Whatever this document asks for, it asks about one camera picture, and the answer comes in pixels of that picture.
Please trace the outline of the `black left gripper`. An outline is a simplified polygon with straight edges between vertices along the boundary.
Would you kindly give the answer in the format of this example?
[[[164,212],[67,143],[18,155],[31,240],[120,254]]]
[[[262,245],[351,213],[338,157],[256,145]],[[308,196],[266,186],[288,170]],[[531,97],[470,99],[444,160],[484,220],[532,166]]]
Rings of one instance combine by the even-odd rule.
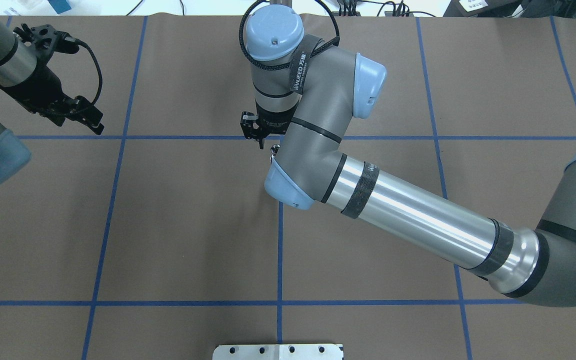
[[[10,58],[0,66],[0,89],[28,112],[57,126],[69,119],[102,135],[103,112],[82,95],[66,95],[60,78],[48,66],[55,53],[74,55],[85,48],[92,56],[90,46],[49,24],[30,27],[23,23],[13,32],[15,42]]]

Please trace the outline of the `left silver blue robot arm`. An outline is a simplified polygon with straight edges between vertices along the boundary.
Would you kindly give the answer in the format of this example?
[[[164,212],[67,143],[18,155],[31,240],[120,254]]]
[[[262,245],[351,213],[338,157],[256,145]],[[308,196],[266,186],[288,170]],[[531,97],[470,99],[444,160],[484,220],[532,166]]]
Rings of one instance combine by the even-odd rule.
[[[85,49],[97,74],[92,100],[69,96],[60,78],[50,69],[55,53],[75,55]],[[105,130],[103,112],[96,106],[103,88],[99,60],[82,39],[57,30],[50,24],[9,28],[0,21],[0,91],[23,110],[62,126],[69,120],[101,135]],[[0,185],[16,175],[32,159],[30,149],[13,130],[0,122]]]

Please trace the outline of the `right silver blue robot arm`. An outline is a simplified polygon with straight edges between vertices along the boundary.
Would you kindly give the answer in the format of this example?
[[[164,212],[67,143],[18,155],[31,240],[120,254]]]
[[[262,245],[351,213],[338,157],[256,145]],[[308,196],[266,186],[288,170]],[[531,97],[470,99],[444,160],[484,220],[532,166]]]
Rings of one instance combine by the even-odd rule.
[[[367,119],[386,82],[381,64],[306,33],[292,7],[254,2],[238,41],[251,65],[256,113],[247,139],[283,135],[264,187],[308,210],[329,204],[434,253],[494,291],[537,306],[576,306],[576,154],[535,229],[510,228],[339,150],[352,118]]]

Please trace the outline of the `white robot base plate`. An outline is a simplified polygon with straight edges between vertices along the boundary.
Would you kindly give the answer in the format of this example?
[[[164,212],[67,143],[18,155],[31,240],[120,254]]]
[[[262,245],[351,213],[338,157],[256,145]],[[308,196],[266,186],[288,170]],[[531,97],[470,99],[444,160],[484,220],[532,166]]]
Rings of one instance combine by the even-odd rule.
[[[343,360],[341,344],[224,344],[216,347],[213,360]]]

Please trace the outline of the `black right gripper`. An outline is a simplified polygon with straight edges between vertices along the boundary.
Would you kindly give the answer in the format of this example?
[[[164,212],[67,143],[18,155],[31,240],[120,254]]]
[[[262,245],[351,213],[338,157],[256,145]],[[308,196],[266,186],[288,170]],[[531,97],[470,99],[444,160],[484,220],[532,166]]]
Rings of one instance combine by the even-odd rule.
[[[243,111],[240,116],[240,127],[243,137],[247,140],[256,141],[259,149],[265,148],[265,139],[271,135],[281,135],[280,129],[262,126],[259,117],[253,112]]]

